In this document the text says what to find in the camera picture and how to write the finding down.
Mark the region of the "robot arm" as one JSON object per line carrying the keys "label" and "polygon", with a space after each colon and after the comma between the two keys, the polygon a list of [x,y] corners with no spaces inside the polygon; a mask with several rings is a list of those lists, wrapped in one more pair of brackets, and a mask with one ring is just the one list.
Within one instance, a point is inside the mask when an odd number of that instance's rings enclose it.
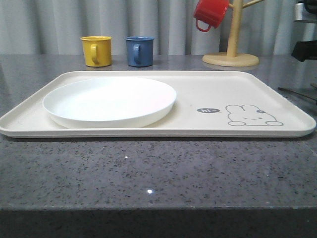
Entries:
{"label": "robot arm", "polygon": [[317,40],[313,40],[313,34],[317,26],[317,1],[299,0],[294,6],[294,22],[304,29],[301,41],[295,44],[291,55],[301,62],[316,60]]}

